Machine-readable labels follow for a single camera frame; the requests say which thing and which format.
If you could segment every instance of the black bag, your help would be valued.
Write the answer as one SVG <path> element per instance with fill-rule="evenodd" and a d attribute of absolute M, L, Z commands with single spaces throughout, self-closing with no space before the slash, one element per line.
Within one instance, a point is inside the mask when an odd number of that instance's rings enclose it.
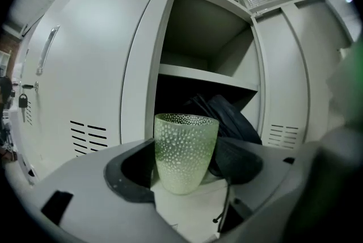
<path fill-rule="evenodd" d="M 218 139 L 209 164 L 209 171 L 223 177 L 229 184 L 247 183 L 263 167 L 263 160 L 240 146 L 226 141 L 231 137 L 255 144 L 262 144 L 261 138 L 251 123 L 223 96 L 216 95 L 208 102 L 203 96 L 196 95 L 184 105 L 189 114 L 207 116 L 220 122 Z"/>

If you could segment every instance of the glass cup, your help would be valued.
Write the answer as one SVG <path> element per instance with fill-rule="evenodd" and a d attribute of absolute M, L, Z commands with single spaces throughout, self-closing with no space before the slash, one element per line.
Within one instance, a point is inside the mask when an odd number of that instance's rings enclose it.
<path fill-rule="evenodd" d="M 165 189 L 184 195 L 197 189 L 216 145 L 219 122 L 186 114 L 155 116 L 155 159 Z"/>

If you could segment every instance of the locker door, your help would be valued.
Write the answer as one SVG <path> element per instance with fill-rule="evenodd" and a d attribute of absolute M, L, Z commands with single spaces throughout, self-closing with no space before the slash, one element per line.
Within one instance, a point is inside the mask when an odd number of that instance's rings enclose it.
<path fill-rule="evenodd" d="M 70 0 L 48 23 L 47 41 L 27 64 L 26 79 L 39 83 L 29 100 L 37 111 L 32 126 L 40 178 L 72 158 L 120 144 L 124 70 L 148 3 Z"/>

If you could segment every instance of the dotted glass tumbler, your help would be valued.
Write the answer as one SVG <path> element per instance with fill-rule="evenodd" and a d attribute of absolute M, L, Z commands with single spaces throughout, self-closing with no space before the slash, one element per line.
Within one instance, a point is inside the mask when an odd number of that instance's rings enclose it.
<path fill-rule="evenodd" d="M 197 189 L 216 145 L 219 122 L 185 115 L 155 116 L 155 159 L 161 182 L 173 194 Z"/>

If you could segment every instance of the lock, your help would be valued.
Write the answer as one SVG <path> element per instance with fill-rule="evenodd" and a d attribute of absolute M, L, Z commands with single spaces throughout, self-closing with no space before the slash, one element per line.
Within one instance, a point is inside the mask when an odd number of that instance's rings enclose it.
<path fill-rule="evenodd" d="M 24 93 L 19 96 L 19 108 L 28 107 L 28 97 Z"/>

